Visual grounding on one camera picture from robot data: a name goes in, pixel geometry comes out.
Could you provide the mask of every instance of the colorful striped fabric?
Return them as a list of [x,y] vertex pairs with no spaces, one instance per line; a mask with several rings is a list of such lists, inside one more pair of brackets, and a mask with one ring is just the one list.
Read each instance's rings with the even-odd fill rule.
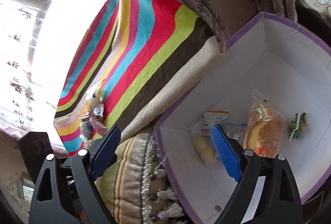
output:
[[90,86],[105,79],[103,123],[123,130],[212,35],[176,0],[108,0],[77,49],[57,107],[54,126],[69,154],[83,147],[78,117]]

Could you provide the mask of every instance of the lime green stripe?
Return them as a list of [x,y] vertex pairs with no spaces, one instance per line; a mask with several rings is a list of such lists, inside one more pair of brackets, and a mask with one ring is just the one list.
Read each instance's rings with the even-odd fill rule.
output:
[[183,43],[184,40],[193,32],[195,21],[198,15],[186,6],[182,5],[175,15],[176,28],[170,38],[153,55],[150,61],[137,75],[114,109],[104,121],[107,127],[112,126],[121,116],[122,112],[132,102],[133,98],[139,93],[146,82],[160,68],[160,66],[170,57],[171,54]]
[[112,31],[107,39],[107,42],[104,46],[104,48],[102,49],[100,55],[98,56],[98,58],[96,59],[95,63],[93,64],[93,66],[91,67],[91,69],[88,71],[88,73],[86,74],[84,80],[82,81],[82,83],[80,84],[80,86],[77,88],[77,90],[75,91],[75,94],[73,95],[73,97],[71,98],[71,100],[69,102],[67,102],[66,104],[60,106],[57,108],[57,112],[63,111],[68,109],[69,107],[72,106],[72,104],[77,100],[79,93],[82,91],[82,89],[84,88],[84,86],[86,85],[86,83],[88,82],[88,80],[90,79],[90,77],[92,76],[93,72],[95,71],[95,69],[98,67],[98,65],[100,64],[100,62],[102,61],[103,57],[105,56],[105,54],[107,53],[109,47],[111,46],[111,41],[113,39],[113,35],[116,29],[116,25],[117,25],[117,20],[118,18],[116,18]]

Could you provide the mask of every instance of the purple trim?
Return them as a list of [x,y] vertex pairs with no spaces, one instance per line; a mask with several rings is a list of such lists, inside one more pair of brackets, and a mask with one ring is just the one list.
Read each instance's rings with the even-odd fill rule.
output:
[[[246,23],[237,33],[235,33],[227,42],[226,48],[229,49],[231,46],[233,46],[240,38],[242,38],[254,25],[256,25],[262,18],[274,20],[277,22],[280,22],[282,24],[285,24],[298,32],[302,33],[303,35],[307,36],[310,40],[315,42],[317,45],[319,45],[327,54],[331,56],[331,48],[318,36],[307,30],[302,25],[287,19],[280,17],[276,14],[270,14],[265,12],[260,12],[257,14],[254,18],[252,18],[248,23]],[[166,152],[163,147],[163,142],[161,138],[161,132],[160,132],[160,126],[165,122],[165,120],[169,117],[169,115],[178,107],[178,105],[181,104],[181,102],[189,95],[189,93],[196,87],[196,85],[191,88],[188,92],[186,92],[176,103],[174,103],[166,112],[161,116],[161,118],[158,120],[158,122],[154,126],[154,132],[155,132],[155,138],[156,143],[158,145],[158,148],[160,150],[160,156],[161,159],[164,159],[166,156]],[[169,164],[169,162],[164,163],[164,168],[167,172],[168,179],[174,188],[178,199],[183,206],[185,212],[189,215],[189,217],[192,219],[192,221],[195,224],[203,224],[202,220],[197,216],[197,214],[192,209],[190,203],[186,199],[182,189],[180,188],[180,185],[178,184],[178,181],[175,177],[175,174],[173,173],[173,170]],[[331,166],[327,169],[327,171],[323,174],[323,176],[320,178],[319,181],[301,198],[301,202],[306,201],[309,197],[311,197],[325,182],[325,180],[329,177],[331,174]]]

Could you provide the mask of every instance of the packaged bread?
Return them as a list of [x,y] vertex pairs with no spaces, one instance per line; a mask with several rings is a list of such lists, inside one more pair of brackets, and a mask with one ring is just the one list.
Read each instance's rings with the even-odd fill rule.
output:
[[266,99],[257,99],[250,110],[244,148],[252,149],[257,155],[274,158],[281,142],[283,121],[274,115]]

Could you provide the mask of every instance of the red stripe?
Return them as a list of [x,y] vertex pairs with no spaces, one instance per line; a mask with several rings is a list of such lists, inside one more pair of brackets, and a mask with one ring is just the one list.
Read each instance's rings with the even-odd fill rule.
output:
[[79,135],[80,135],[80,128],[78,128],[71,134],[61,135],[60,138],[62,142],[69,142],[76,139]]
[[75,80],[74,84],[72,85],[72,87],[70,88],[70,91],[68,92],[68,94],[61,98],[59,100],[59,104],[58,106],[64,105],[67,102],[69,102],[71,100],[71,98],[74,96],[76,90],[78,89],[78,87],[81,85],[82,81],[84,80],[84,78],[86,77],[87,73],[91,70],[93,64],[95,64],[98,56],[100,55],[102,49],[105,47],[105,44],[107,42],[107,39],[110,36],[110,33],[113,29],[116,17],[117,17],[117,12],[119,9],[119,5],[117,4],[114,13],[105,29],[105,32],[103,33],[100,42],[98,43],[97,47],[95,48],[94,52],[92,53],[91,57],[88,59],[86,65],[84,66],[83,70],[81,71],[81,73],[79,74],[79,76],[77,77],[77,79]]
[[79,149],[75,150],[75,151],[71,151],[68,153],[69,156],[73,156],[76,154],[77,151],[84,149],[84,143],[82,142],[82,144],[80,145]]
[[104,6],[102,7],[102,9],[99,11],[99,13],[97,14],[97,16],[95,17],[95,19],[93,20],[91,26],[90,26],[90,31],[87,34],[87,37],[85,38],[85,40],[83,41],[82,45],[80,46],[79,50],[76,52],[72,63],[70,65],[70,69],[69,72],[67,74],[66,77],[66,82],[64,85],[67,84],[68,79],[71,77],[73,71],[75,70],[75,67],[79,61],[79,59],[81,58],[81,56],[83,55],[87,45],[90,43],[90,41],[92,40],[93,34],[95,32],[95,29],[97,28],[97,26],[99,25],[102,17],[104,16],[107,8],[108,8],[108,4],[109,4],[110,0],[107,0],[107,2],[105,2]]
[[151,37],[105,100],[105,118],[110,114],[139,72],[175,30],[176,24],[174,17],[182,4],[176,0],[152,0],[152,5],[155,13],[155,24]]
[[120,63],[123,61],[126,54],[130,51],[133,46],[134,40],[137,35],[137,25],[138,25],[138,18],[139,18],[139,2],[138,0],[131,0],[130,3],[130,29],[129,29],[129,38],[128,38],[128,45],[126,46],[125,50],[123,51],[122,55],[119,57],[113,68],[110,70],[110,73],[107,75],[104,85],[107,85],[108,81],[110,80],[113,73],[116,71]]

